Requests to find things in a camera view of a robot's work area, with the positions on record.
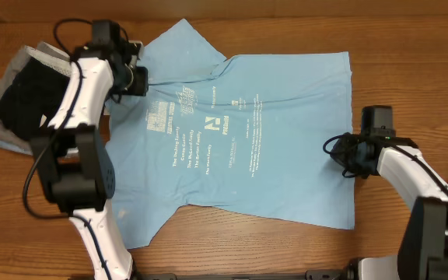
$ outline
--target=wood grain surface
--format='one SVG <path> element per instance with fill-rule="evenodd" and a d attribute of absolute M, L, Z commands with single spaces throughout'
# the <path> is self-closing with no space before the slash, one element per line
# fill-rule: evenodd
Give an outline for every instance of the wood grain surface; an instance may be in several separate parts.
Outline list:
<path fill-rule="evenodd" d="M 448 0 L 0 0 L 0 22 L 7 23 L 395 15 L 448 15 Z"/>
<path fill-rule="evenodd" d="M 174 23 L 122 24 L 131 38 L 148 43 Z M 354 128 L 360 126 L 364 106 L 392 105 L 397 134 L 414 139 L 429 164 L 448 180 L 448 16 L 191 24 L 227 57 L 349 51 Z M 22 45 L 35 46 L 40 40 L 54 43 L 52 27 L 50 23 L 0 24 L 0 77 Z M 87 41 L 89 31 L 68 26 L 61 36 L 73 46 Z M 28 156 L 0 149 L 0 279 L 91 274 L 86 250 L 71 224 L 36 220 L 24 212 L 21 191 L 31 163 Z M 40 211 L 57 211 L 44 200 L 38 180 L 31 184 L 30 201 Z M 341 268 L 352 257 L 397 253 L 409 211 L 396 191 L 379 177 L 357 180 L 355 203 L 355 230 L 187 206 L 177 211 L 149 247 L 131 252 L 142 272 L 179 275 L 302 272 Z"/>

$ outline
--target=printed logo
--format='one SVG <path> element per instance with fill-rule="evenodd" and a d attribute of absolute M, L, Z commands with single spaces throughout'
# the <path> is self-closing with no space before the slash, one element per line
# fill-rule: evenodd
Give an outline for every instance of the printed logo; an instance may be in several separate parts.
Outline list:
<path fill-rule="evenodd" d="M 205 129 L 218 131 L 221 128 L 219 125 L 221 124 L 220 117 L 205 117 Z"/>
<path fill-rule="evenodd" d="M 198 98 L 194 90 L 183 86 L 183 91 L 176 92 L 176 94 L 179 100 L 181 114 L 193 114 L 194 108 L 198 103 Z"/>

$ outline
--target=folded fabric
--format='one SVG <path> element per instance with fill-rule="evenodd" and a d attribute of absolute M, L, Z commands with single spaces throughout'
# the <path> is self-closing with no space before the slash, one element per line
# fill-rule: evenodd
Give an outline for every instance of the folded fabric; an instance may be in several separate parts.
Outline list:
<path fill-rule="evenodd" d="M 0 100 L 0 119 L 5 128 L 29 141 L 41 125 L 56 114 L 69 77 L 30 58 Z"/>
<path fill-rule="evenodd" d="M 187 204 L 353 228 L 354 181 L 322 151 L 352 130 L 348 53 L 240 55 L 213 67 L 219 53 L 185 21 L 174 28 L 145 49 L 147 97 L 111 104 L 107 151 L 126 247 L 148 245 Z M 200 43 L 184 43 L 188 34 Z M 178 47 L 159 52 L 167 46 Z"/>
<path fill-rule="evenodd" d="M 70 65 L 67 54 L 58 50 L 56 47 L 44 42 L 40 42 L 35 49 L 27 46 L 22 47 L 10 61 L 5 74 L 0 79 L 0 100 L 4 92 L 12 85 L 16 75 L 22 71 L 31 58 L 36 58 L 55 71 L 70 76 Z M 29 144 L 17 137 L 11 130 L 5 128 L 1 119 L 0 148 L 30 154 Z"/>

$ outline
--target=wooden table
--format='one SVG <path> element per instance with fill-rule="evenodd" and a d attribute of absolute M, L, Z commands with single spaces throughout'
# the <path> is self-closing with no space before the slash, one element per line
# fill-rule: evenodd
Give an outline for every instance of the wooden table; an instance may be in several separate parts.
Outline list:
<path fill-rule="evenodd" d="M 174 23 L 122 24 L 131 38 L 148 43 Z M 392 105 L 397 134 L 414 139 L 448 180 L 448 16 L 191 23 L 227 57 L 349 51 L 354 128 L 360 127 L 364 106 Z M 54 44 L 52 27 L 0 24 L 0 77 L 22 45 Z M 84 26 L 64 27 L 61 33 L 69 46 L 89 38 Z M 24 212 L 21 191 L 31 163 L 28 156 L 0 149 L 0 279 L 91 274 L 88 255 L 69 222 L 40 221 Z M 40 211 L 57 211 L 44 200 L 38 180 L 31 184 L 30 200 Z M 142 272 L 180 275 L 342 268 L 352 257 L 397 253 L 409 211 L 396 191 L 379 177 L 358 180 L 355 203 L 352 231 L 183 207 L 149 247 L 131 252 Z"/>

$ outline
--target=t-shirt sleeve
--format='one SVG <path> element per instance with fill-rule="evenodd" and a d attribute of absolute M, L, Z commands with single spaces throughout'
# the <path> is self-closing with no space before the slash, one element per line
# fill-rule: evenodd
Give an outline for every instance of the t-shirt sleeve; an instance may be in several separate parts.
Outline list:
<path fill-rule="evenodd" d="M 226 57 L 218 52 L 191 24 L 182 19 L 145 46 L 138 66 L 148 69 L 150 81 L 173 82 L 187 76 L 210 73 Z M 121 124 L 143 97 L 123 96 L 120 104 L 106 102 L 110 112 L 110 133 Z"/>

